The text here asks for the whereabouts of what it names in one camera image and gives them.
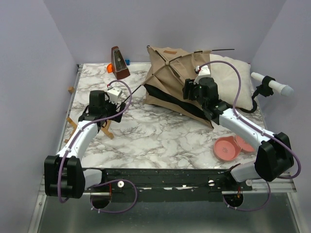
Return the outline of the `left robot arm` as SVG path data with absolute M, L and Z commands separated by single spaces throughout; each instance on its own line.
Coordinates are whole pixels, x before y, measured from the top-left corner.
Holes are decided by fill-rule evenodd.
M 91 186 L 98 192 L 107 188 L 108 180 L 101 171 L 83 169 L 81 159 L 108 120 L 121 121 L 126 106 L 118 105 L 121 95 L 118 87 L 90 92 L 89 105 L 79 117 L 74 134 L 55 156 L 47 156 L 44 161 L 46 195 L 58 197 L 64 203 L 69 198 L 80 198 Z

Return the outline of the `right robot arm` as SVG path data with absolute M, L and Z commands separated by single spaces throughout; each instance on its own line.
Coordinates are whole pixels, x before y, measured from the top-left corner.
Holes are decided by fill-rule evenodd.
M 224 177 L 224 186 L 235 190 L 246 180 L 264 179 L 271 182 L 294 165 L 289 137 L 260 128 L 219 99 L 218 86 L 213 78 L 203 77 L 196 83 L 186 79 L 183 98 L 199 103 L 208 120 L 240 136 L 256 151 L 255 161 L 237 165 Z

